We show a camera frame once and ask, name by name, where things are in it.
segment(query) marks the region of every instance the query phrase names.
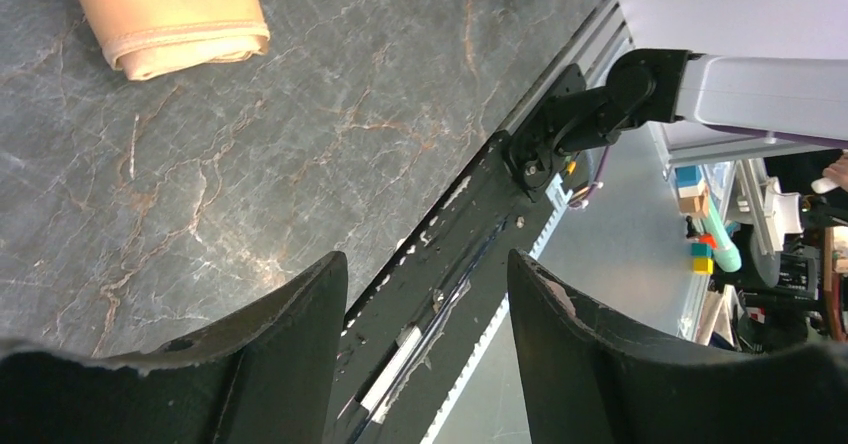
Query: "turquoise tube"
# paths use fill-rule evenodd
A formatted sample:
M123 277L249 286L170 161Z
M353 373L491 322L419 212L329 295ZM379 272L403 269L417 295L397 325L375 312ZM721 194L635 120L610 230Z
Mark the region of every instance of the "turquoise tube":
M727 234L727 229L724 227L724 220L718 213L718 209L713 202L713 196L707 199L710 205L710 214L706 219L702 219L704 230L713 236L716 240L716 249L713 250L713 260L718 267L724 272L736 272L742 267L742 257L739 255L739 249L736 244L730 240Z

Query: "blue block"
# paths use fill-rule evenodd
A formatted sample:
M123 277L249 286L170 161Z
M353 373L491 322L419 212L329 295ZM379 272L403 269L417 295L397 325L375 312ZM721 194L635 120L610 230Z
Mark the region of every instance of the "blue block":
M678 188L697 186L704 178L698 166L678 167L674 170L674 174L677 176Z
M706 242L692 243L692 257L713 257L713 248Z

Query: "person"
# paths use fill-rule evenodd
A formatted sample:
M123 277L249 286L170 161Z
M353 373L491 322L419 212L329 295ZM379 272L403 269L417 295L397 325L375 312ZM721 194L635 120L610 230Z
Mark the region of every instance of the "person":
M768 175L777 177L785 193L815 194L812 184L822 177L839 185L824 194L831 207L848 210L848 154L841 149L787 154L764 159Z

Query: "hand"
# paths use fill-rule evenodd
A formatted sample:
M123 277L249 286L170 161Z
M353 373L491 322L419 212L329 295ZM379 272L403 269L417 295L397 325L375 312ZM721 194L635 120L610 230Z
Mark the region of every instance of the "hand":
M848 191L848 154L843 154L838 161L824 170L822 176L827 177L843 190Z

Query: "orange cloth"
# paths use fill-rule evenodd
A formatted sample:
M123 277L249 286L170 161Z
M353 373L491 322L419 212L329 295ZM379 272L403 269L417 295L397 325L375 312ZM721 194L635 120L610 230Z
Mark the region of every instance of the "orange cloth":
M133 81L268 52L259 0L80 0L103 56Z

